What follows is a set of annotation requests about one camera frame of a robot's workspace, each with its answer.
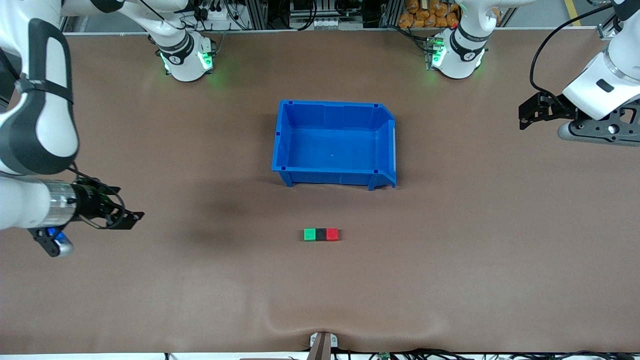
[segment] silver cylinder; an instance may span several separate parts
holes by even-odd
[[[76,192],[71,184],[64,181],[43,179],[42,182],[49,190],[49,212],[44,220],[34,227],[66,224],[76,212]]]

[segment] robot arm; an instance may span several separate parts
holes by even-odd
[[[436,37],[443,38],[444,48],[433,67],[453,79],[470,76],[480,66],[484,46],[496,27],[493,8],[516,7],[535,0],[456,0],[462,18],[455,29],[446,29]]]
[[[54,25],[60,13],[60,0],[0,1],[0,47],[22,60],[22,74],[13,71],[20,99],[0,113],[0,230],[29,229],[50,256],[72,251],[62,233],[71,221],[105,218],[104,229],[130,229],[144,215],[112,202],[119,188],[94,178],[32,177],[68,169],[78,152],[70,53]]]
[[[187,31],[173,13],[184,9],[187,3],[188,0],[66,0],[62,15],[109,12],[125,15],[149,33],[152,43],[160,49],[167,73],[188,82],[212,72],[215,52],[211,39]]]
[[[52,25],[59,21],[59,0],[0,2],[0,47],[22,58],[20,101],[0,114],[0,172],[57,174],[76,157],[69,48]]]
[[[571,119],[558,129],[563,140],[640,146],[640,0],[614,0],[612,7],[623,29],[560,96],[539,92],[520,105],[520,129]],[[629,112],[632,120],[623,121]]]

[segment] red block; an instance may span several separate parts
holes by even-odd
[[[334,227],[327,229],[326,241],[338,241],[338,229]]]

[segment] small cube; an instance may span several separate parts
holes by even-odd
[[[338,229],[331,227],[326,230],[326,241],[338,241]]]
[[[326,228],[316,229],[316,241],[326,241]]]
[[[316,230],[305,229],[305,241],[315,241],[315,240],[316,240]]]

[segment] black block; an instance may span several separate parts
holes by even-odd
[[[326,228],[316,229],[316,241],[326,241]]]

